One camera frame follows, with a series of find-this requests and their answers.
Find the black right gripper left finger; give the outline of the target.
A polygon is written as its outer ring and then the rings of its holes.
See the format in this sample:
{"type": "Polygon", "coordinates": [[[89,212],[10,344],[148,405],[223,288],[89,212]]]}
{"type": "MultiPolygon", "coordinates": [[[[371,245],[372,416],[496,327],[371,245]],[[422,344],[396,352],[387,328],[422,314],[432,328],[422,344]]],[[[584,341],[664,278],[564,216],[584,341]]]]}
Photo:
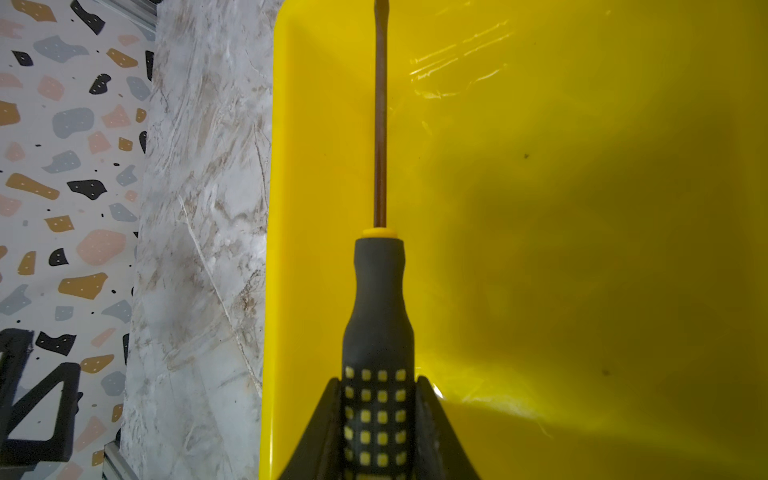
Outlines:
{"type": "Polygon", "coordinates": [[[332,378],[279,480],[341,479],[342,419],[341,382],[332,378]]]}

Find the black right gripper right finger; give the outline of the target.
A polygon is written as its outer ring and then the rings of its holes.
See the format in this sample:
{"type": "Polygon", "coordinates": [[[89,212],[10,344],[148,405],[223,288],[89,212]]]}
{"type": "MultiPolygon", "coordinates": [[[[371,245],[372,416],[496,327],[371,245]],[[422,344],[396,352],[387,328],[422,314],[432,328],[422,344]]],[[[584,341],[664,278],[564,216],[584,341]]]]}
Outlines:
{"type": "Polygon", "coordinates": [[[415,478],[480,479],[425,376],[415,388],[415,478]]]}

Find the black and yellow screwdriver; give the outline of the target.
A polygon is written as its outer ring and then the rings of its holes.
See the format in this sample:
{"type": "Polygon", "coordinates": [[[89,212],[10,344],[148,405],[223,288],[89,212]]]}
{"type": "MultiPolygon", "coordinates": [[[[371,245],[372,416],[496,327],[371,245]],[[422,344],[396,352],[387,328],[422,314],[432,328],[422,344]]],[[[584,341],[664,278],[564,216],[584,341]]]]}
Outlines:
{"type": "Polygon", "coordinates": [[[374,4],[373,227],[355,243],[356,294],[342,348],[342,478],[408,479],[414,449],[414,332],[404,243],[387,227],[387,53],[390,6],[374,4]]]}

